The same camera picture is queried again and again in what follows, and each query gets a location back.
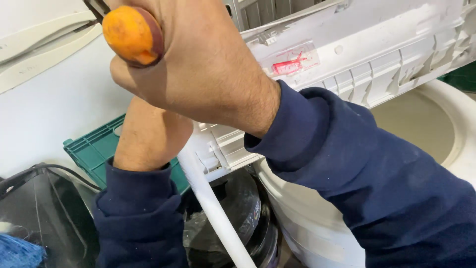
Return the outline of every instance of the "washing machine drum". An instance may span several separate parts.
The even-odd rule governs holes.
[[[372,113],[377,125],[417,145],[456,176],[476,185],[476,102],[434,80]],[[310,268],[364,267],[365,251],[342,214],[315,190],[285,182],[265,159],[254,164],[295,255]]]

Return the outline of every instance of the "orange screwdriver handle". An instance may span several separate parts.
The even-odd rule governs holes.
[[[145,68],[163,56],[162,29],[142,8],[121,6],[109,12],[102,21],[102,32],[112,50],[132,66]]]

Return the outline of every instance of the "navy blue sleeve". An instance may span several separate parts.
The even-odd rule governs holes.
[[[476,267],[474,188],[370,111],[321,88],[284,82],[262,140],[245,135],[280,178],[317,190],[343,214],[368,268]]]
[[[170,167],[132,172],[106,163],[108,188],[93,211],[99,233],[97,267],[187,268],[181,197]]]

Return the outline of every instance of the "white wall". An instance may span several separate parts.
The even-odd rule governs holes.
[[[100,35],[56,66],[0,94],[0,176],[39,162],[79,171],[63,142],[125,113],[132,98],[110,77],[113,56]]]

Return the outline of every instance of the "white hose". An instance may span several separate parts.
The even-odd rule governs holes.
[[[203,171],[197,164],[193,154],[189,152],[188,144],[177,155],[177,159],[193,193],[202,206],[203,212],[207,215],[210,224],[213,226],[235,266],[237,268],[256,268],[225,211],[223,211]]]

